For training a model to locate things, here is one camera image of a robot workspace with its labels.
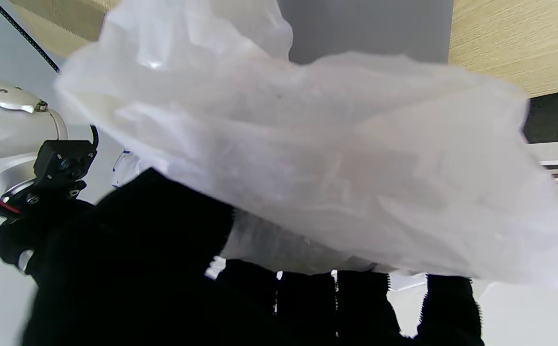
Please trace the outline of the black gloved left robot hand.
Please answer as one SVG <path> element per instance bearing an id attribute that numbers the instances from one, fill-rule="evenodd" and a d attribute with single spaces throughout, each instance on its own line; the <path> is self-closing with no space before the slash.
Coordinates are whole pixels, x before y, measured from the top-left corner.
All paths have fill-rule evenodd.
<path id="1" fill-rule="evenodd" d="M 36 262 L 23 346 L 482 346 L 472 281 L 427 276 L 417 334 L 388 275 L 276 275 L 241 260 L 207 277 L 233 206 L 149 169 L 54 225 Z"/>

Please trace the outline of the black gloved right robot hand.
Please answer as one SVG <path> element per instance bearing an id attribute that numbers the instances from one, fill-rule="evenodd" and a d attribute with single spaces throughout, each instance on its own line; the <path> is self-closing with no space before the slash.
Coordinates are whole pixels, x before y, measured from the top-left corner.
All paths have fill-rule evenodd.
<path id="1" fill-rule="evenodd" d="M 8 219 L 0 225 L 0 260 L 23 274 L 38 274 L 51 237 L 92 208 L 90 202 L 65 200 L 27 210 L 18 219 Z"/>

